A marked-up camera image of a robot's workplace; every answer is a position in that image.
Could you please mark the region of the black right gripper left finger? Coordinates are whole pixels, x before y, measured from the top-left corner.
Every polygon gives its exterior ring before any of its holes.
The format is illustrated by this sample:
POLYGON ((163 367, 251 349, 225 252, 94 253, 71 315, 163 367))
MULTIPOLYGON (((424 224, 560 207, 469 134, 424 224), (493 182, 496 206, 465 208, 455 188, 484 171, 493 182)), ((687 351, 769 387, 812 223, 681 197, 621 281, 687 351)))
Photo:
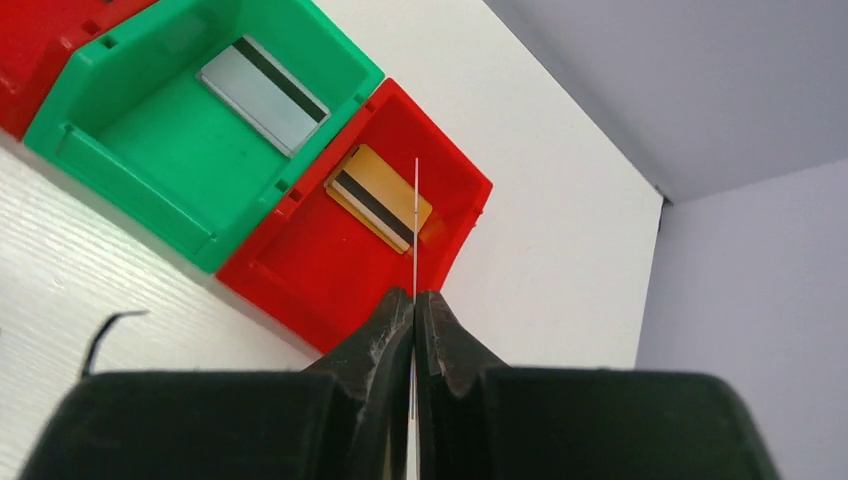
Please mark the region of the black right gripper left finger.
POLYGON ((24 479, 402 479, 414 309, 389 289, 300 371, 123 371, 79 381, 24 479))

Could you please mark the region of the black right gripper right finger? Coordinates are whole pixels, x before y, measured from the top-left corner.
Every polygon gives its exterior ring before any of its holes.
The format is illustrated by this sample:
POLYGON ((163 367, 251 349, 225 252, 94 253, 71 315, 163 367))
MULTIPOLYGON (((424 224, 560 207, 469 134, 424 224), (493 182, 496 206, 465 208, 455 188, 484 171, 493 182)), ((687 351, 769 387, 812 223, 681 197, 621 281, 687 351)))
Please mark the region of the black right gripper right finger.
POLYGON ((511 366, 415 301, 422 479, 775 479, 742 398, 673 371, 511 366))

